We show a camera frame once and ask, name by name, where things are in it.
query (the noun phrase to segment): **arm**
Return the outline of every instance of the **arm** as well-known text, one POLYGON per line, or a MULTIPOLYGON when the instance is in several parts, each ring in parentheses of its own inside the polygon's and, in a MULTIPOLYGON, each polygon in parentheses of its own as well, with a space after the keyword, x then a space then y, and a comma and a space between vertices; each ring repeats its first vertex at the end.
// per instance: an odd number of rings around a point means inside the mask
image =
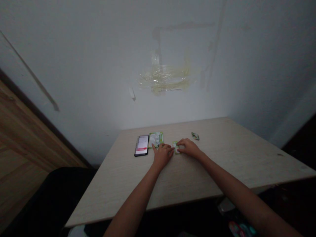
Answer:
POLYGON ((222 192, 235 204, 260 235, 301 236, 247 186, 205 155, 194 142, 186 138, 180 140, 177 145, 185 146, 184 149, 178 149, 179 152, 196 158, 202 164, 222 192))
POLYGON ((105 231, 104 237, 126 237, 136 234, 158 176, 171 159, 174 150, 164 143, 159 145, 158 150, 153 144, 152 148, 155 153, 152 166, 119 209, 105 231))

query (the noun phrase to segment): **smartphone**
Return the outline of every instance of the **smartphone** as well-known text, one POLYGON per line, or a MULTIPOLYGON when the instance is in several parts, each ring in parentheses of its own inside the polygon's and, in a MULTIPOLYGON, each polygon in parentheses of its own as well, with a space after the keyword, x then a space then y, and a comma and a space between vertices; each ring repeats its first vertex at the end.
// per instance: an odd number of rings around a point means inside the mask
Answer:
POLYGON ((148 155, 148 140, 149 135, 140 135, 138 137, 134 156, 148 155))

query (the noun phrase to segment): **clear tape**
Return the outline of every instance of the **clear tape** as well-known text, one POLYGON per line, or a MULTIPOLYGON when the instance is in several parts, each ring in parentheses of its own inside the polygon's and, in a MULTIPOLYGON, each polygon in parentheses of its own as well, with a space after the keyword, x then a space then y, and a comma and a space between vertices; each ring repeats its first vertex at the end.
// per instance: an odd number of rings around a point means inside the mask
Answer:
POLYGON ((155 52, 151 55, 152 68, 140 75, 139 87, 151 88, 151 91, 159 95, 162 91, 183 90, 193 82, 189 76, 191 65, 188 53, 184 55, 183 67, 172 67, 159 64, 159 56, 155 52))

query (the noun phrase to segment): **wooden table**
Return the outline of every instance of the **wooden table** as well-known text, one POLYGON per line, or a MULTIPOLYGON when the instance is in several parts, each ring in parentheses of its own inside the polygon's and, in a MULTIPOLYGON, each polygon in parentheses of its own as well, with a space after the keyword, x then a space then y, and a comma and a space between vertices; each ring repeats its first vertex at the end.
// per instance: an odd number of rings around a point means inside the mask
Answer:
MULTIPOLYGON (((316 176, 316 171, 296 160, 229 118, 176 123, 124 130, 69 218, 66 226, 112 218, 149 170, 154 153, 134 157, 137 137, 163 131, 164 142, 193 140, 217 164, 249 188, 316 176)), ((173 155, 161 172, 147 210, 221 195, 221 190, 193 158, 173 155)))

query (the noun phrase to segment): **green packet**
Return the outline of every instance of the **green packet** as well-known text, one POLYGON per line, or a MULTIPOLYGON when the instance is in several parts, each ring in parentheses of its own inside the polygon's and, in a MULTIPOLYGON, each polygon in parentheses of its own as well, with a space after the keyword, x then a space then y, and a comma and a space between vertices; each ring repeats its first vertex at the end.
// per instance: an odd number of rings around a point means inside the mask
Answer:
POLYGON ((178 141, 173 141, 172 142, 172 147, 174 147, 174 153, 176 155, 181 154, 180 152, 178 152, 177 150, 179 149, 179 146, 177 146, 178 141))
POLYGON ((164 135, 163 132, 153 132, 149 133, 149 142, 148 142, 148 148, 152 148, 151 144, 153 143, 155 147, 157 148, 160 143, 164 142, 164 135))

